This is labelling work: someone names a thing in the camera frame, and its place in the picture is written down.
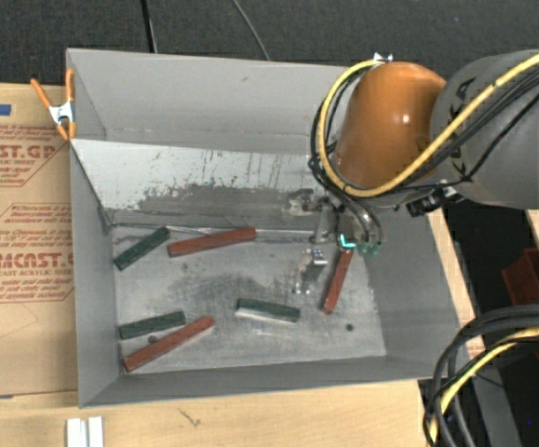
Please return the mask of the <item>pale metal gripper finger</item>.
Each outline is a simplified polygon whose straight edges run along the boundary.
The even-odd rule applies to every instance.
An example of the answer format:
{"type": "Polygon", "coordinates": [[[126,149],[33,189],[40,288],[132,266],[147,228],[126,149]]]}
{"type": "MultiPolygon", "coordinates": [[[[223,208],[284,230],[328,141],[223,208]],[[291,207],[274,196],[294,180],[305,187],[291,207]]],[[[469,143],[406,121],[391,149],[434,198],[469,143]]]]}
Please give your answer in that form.
{"type": "Polygon", "coordinates": [[[303,251],[294,284],[294,292],[308,294],[317,284],[328,263],[325,251],[321,248],[310,248],[303,251]]]}
{"type": "Polygon", "coordinates": [[[317,210],[315,191],[300,189],[288,194],[287,214],[291,216],[306,216],[317,210]]]}

